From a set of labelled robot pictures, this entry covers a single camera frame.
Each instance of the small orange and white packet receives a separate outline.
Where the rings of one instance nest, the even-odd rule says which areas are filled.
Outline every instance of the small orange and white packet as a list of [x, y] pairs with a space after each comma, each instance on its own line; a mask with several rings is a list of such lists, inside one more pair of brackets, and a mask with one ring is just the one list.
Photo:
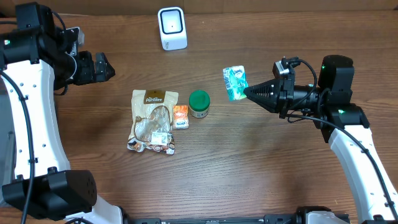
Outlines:
[[188, 105], [177, 105], [173, 107], [173, 128], [187, 129], [189, 127]]

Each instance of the can with green lid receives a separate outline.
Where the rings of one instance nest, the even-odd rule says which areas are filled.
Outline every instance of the can with green lid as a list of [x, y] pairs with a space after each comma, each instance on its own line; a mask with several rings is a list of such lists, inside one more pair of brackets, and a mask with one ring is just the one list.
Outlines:
[[204, 118], [209, 113], [210, 96], [203, 90], [196, 90], [189, 96], [189, 111], [196, 118]]

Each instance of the blue packet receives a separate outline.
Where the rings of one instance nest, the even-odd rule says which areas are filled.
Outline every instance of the blue packet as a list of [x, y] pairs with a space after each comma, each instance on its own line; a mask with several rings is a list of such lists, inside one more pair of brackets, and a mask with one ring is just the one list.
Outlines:
[[230, 101], [246, 98], [243, 90], [248, 87], [246, 73], [242, 65], [223, 69], [224, 82]]

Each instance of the brown backdrop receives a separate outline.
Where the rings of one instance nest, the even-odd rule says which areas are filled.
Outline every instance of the brown backdrop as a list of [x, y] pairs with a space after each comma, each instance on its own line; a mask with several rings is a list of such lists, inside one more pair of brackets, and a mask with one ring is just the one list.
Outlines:
[[[14, 16], [14, 6], [33, 0], [1, 0], [0, 11]], [[185, 13], [393, 10], [398, 0], [37, 0], [59, 13], [83, 15], [156, 14], [179, 6]]]

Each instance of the wooden tabletop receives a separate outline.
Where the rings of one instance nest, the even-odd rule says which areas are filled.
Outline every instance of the wooden tabletop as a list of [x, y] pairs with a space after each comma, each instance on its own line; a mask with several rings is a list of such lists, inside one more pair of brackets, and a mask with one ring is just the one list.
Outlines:
[[[366, 113], [398, 187], [397, 11], [188, 14], [188, 47], [172, 52], [160, 45], [156, 16], [64, 20], [83, 29], [84, 50], [104, 52], [116, 70], [106, 83], [71, 86], [57, 97], [64, 150], [72, 169], [90, 170], [99, 194], [130, 216], [250, 217], [324, 205], [356, 223], [343, 169], [312, 122], [289, 124], [247, 99], [228, 101], [223, 68], [244, 65], [255, 85], [274, 78], [272, 64], [284, 55], [299, 56], [317, 73], [326, 55], [354, 60], [351, 101]], [[308, 68], [296, 71], [298, 85], [313, 82]], [[210, 95], [210, 113], [174, 131], [173, 156], [132, 152], [126, 144], [135, 89], [176, 91], [180, 104], [202, 89]], [[0, 209], [2, 223], [20, 216]]]

